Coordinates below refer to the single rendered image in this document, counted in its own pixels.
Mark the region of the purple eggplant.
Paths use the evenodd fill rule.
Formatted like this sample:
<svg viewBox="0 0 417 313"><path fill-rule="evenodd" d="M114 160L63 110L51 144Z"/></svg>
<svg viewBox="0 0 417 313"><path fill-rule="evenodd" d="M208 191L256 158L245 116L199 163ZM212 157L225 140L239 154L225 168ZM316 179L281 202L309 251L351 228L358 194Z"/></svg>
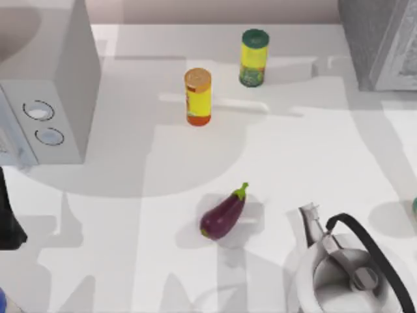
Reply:
<svg viewBox="0 0 417 313"><path fill-rule="evenodd" d="M199 229L204 237L217 241L232 230L243 212L248 186L247 182L243 183L228 198L202 216Z"/></svg>

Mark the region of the orange and yellow can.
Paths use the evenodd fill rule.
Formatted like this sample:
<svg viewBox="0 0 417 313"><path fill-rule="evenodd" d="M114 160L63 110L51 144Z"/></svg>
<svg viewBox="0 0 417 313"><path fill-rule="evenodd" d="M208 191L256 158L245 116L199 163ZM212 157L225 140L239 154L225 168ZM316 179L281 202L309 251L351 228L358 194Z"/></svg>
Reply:
<svg viewBox="0 0 417 313"><path fill-rule="evenodd" d="M209 123L212 110L212 77L204 68L191 68L184 75L186 118L201 127Z"/></svg>

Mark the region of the green and yellow can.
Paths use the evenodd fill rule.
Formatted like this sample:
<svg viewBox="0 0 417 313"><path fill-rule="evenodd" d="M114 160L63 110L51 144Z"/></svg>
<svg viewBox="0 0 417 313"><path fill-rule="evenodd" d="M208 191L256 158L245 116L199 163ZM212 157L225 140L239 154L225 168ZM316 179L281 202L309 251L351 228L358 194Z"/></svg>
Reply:
<svg viewBox="0 0 417 313"><path fill-rule="evenodd" d="M258 87L265 78L270 37L262 29L248 29L242 34L239 80L246 87Z"/></svg>

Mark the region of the pale blue microwave knob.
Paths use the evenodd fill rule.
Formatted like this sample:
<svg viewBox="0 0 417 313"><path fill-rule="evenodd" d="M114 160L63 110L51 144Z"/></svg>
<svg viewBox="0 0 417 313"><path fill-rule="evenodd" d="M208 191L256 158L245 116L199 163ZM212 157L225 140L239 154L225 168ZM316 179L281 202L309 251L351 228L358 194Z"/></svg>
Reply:
<svg viewBox="0 0 417 313"><path fill-rule="evenodd" d="M39 142L49 146L61 145L65 140L64 134L52 127L36 130L35 137Z"/></svg>

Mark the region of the pale microwave oven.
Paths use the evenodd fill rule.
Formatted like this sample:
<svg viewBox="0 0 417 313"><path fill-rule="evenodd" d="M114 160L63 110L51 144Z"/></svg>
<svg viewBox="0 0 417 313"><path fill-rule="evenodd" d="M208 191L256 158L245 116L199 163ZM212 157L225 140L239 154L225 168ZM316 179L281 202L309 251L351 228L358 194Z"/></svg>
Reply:
<svg viewBox="0 0 417 313"><path fill-rule="evenodd" d="M101 68L85 0L0 0L0 166L81 164ZM47 102L48 121L26 116L23 103ZM61 145L39 142L52 127Z"/></svg>

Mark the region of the white microwave knob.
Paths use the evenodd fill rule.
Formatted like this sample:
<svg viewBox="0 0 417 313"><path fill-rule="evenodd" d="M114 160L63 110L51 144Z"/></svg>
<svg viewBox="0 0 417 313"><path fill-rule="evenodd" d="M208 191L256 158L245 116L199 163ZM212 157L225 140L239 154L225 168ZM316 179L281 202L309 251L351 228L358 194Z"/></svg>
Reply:
<svg viewBox="0 0 417 313"><path fill-rule="evenodd" d="M23 103L22 109L26 116L35 121L48 121L55 115L51 105L41 100L34 100L30 103Z"/></svg>

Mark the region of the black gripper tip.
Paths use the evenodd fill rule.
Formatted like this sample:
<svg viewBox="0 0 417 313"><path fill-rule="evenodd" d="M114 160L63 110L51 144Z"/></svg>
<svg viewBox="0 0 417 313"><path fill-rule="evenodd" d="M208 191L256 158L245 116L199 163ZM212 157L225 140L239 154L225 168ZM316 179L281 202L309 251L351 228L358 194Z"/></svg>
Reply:
<svg viewBox="0 0 417 313"><path fill-rule="evenodd" d="M0 251L17 250L27 242L27 238L11 208L4 172L0 167Z"/></svg>

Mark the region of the blue and white object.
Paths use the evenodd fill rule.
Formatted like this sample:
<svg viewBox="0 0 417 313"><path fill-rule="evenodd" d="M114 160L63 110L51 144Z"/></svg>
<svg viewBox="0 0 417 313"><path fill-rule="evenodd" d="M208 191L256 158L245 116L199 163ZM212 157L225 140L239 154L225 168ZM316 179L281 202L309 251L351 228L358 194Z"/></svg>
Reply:
<svg viewBox="0 0 417 313"><path fill-rule="evenodd" d="M24 313L2 288L0 288L0 313Z"/></svg>

